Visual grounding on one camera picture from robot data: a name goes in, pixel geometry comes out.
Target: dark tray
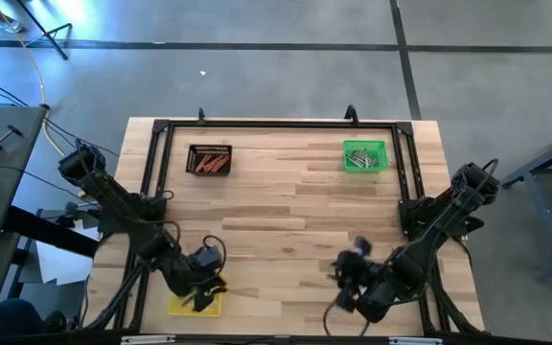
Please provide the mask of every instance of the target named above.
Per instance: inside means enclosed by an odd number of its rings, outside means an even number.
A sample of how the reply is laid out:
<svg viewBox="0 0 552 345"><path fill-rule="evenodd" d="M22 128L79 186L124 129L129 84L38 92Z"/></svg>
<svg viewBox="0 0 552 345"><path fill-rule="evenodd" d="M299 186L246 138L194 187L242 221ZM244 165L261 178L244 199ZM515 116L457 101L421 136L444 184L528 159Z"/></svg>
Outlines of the dark tray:
<svg viewBox="0 0 552 345"><path fill-rule="evenodd" d="M232 151L231 145L190 145L185 171L197 176L226 176L231 171ZM205 172L203 169L196 172L197 167L207 155L210 155L208 164L217 157L228 156L228 159L216 172Z"/></svg>

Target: gray floor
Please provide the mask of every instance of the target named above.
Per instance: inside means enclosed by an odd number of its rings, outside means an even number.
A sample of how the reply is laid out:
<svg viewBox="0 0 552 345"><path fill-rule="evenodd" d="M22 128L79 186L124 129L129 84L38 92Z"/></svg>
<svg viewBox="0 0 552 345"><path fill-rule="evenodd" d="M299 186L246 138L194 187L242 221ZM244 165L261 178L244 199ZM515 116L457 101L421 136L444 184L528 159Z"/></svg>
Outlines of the gray floor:
<svg viewBox="0 0 552 345"><path fill-rule="evenodd" d="M72 21L75 39L395 43L386 0L28 4L47 28ZM552 0L400 0L400 6L410 44L552 45ZM38 35L35 28L24 34ZM339 118L355 104L364 119L410 119L397 53L71 50L63 61L50 49L32 52L52 119L114 150L128 117L193 116L200 106L209 116ZM410 59L421 114L439 122L452 173L497 157L501 177L549 148L552 55L415 53ZM40 102L35 71L20 49L0 48L0 85ZM115 157L107 158L113 172ZM58 159L40 136L28 171L68 187L57 174ZM552 279L534 280L549 265L545 238L521 187L478 212L487 225L471 234L474 279L489 331L552 340ZM25 178L15 203L34 211L67 200ZM73 314L81 287L66 288L28 287L23 297L43 314L53 308Z"/></svg>

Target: white paper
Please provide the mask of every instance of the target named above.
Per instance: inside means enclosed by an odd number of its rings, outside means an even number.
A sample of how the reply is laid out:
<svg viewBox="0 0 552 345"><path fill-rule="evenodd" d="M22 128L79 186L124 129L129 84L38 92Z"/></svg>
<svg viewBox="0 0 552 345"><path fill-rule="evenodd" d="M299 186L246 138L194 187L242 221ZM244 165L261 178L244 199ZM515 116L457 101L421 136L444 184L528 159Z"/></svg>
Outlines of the white paper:
<svg viewBox="0 0 552 345"><path fill-rule="evenodd" d="M97 228L82 228L82 220L75 220L74 231L93 240L99 238ZM37 257L42 275L42 282L57 279L57 285L81 282L88 277L93 266L93 260L85 256L56 248L50 244L38 241Z"/></svg>

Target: green basket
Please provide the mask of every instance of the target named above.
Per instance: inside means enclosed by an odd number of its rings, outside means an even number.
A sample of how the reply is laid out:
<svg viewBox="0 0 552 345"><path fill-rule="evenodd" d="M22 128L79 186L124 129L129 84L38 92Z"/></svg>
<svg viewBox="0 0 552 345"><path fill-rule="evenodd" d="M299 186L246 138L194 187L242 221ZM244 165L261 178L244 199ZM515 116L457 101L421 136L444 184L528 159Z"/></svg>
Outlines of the green basket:
<svg viewBox="0 0 552 345"><path fill-rule="evenodd" d="M356 150L366 150L368 156L378 160L378 164L374 167L361 168L348 160L351 152ZM344 141L344 170L349 173L377 173L389 168L387 160L387 151L384 147L384 142L379 140L345 140Z"/></svg>

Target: wooden table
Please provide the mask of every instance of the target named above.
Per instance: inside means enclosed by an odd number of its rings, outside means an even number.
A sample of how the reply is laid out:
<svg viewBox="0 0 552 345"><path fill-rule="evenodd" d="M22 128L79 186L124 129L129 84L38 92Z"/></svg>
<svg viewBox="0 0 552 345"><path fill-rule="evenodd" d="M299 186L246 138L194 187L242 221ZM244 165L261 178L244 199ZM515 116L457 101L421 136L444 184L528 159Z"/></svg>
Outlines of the wooden table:
<svg viewBox="0 0 552 345"><path fill-rule="evenodd" d="M131 192L140 190L153 120L129 119L116 179ZM425 193L437 196L449 186L438 125L419 121L413 126ZM378 174L344 172L345 139L385 141L390 168ZM161 157L163 141L156 157ZM230 175L185 173L190 144L233 145ZM402 147L410 169L405 141ZM230 291L219 318L170 316L171 293L160 273L151 274L142 333L324 334L323 311L338 293L326 275L337 253L351 248L354 237L364 236L374 245L373 259L383 261L405 243L396 207L401 194L393 152L391 135L384 129L177 128L166 183L175 198L168 203L166 218L180 223L187 253L201 246L206 234L223 238L228 252L223 272ZM159 162L155 160L151 191ZM124 235L113 236L97 253L85 323L97 316L121 283L126 254ZM450 241L439 252L439 265L446 291L482 329L465 252ZM126 325L134 298L135 291L127 304ZM433 297L429 301L432 321L438 325ZM358 335L363 323L358 313L342 310L334 309L329 317L329 327L338 335ZM418 304L391 308L367 334L422 334Z"/></svg>

